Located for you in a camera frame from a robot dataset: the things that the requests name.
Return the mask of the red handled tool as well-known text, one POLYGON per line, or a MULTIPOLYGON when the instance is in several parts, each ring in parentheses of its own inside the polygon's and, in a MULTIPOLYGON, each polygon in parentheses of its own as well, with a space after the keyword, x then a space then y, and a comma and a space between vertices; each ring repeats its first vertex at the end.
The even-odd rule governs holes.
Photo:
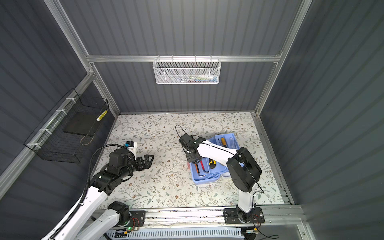
POLYGON ((207 172, 205 170, 203 162, 196 164, 196 168, 197 168, 197 172, 198 172, 199 177, 204 177, 206 175, 207 172))

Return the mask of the white blue tool box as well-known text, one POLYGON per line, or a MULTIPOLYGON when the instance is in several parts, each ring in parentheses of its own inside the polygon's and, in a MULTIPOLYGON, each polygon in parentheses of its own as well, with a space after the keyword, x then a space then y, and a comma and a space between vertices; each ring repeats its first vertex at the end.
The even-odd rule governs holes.
MULTIPOLYGON (((238 150, 239 144, 235 134, 216 135, 209 139, 213 144, 225 148, 238 150)), ((210 184, 217 181, 220 177, 230 177, 227 166, 209 158, 203 158, 197 165, 190 163, 192 180, 196 185, 210 184)))

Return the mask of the yellow black utility knife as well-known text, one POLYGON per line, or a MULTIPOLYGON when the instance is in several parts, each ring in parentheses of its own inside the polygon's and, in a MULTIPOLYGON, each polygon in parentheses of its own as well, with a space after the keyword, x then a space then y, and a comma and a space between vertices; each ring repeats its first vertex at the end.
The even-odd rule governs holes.
POLYGON ((216 167, 216 161, 209 159, 209 167, 210 169, 214 169, 216 167))

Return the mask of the black yellow screwdriver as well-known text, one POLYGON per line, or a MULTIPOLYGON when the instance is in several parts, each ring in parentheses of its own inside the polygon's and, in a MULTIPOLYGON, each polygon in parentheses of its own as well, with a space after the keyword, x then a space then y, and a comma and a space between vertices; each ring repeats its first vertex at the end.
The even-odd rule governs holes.
POLYGON ((225 138, 221 138, 221 144, 224 148, 227 148, 228 147, 228 144, 227 144, 227 141, 225 138))

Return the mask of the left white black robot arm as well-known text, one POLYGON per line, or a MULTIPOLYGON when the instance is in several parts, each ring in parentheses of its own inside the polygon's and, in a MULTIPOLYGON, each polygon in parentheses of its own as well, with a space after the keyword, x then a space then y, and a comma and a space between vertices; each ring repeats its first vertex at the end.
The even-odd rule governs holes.
POLYGON ((154 156, 136 156, 138 144, 133 141, 123 146, 114 144, 109 162, 94 176, 88 175, 86 186, 79 200, 62 220, 43 238, 45 240, 98 240, 108 230, 118 227, 123 234, 138 230, 144 224, 145 213, 136 217, 128 205, 115 201, 88 227, 94 211, 120 184, 130 180, 134 172, 152 167, 154 156))

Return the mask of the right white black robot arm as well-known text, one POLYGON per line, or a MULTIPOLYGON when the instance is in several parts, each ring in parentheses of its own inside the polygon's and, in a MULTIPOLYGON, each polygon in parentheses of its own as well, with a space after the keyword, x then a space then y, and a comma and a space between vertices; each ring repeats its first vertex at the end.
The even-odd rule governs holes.
POLYGON ((251 155, 248 149, 238 145, 230 147, 230 139, 223 135, 222 139, 215 138, 215 143, 199 136, 192 136, 184 132, 179 137, 179 143, 182 145, 191 169, 196 169, 200 181, 205 176, 206 171, 204 160, 207 160, 208 166, 224 166, 229 176, 239 190, 239 200, 235 208, 225 209, 224 216, 226 224, 252 223, 261 224, 265 222, 261 208, 255 203, 255 195, 263 194, 264 190, 259 184, 262 175, 262 169, 251 155))

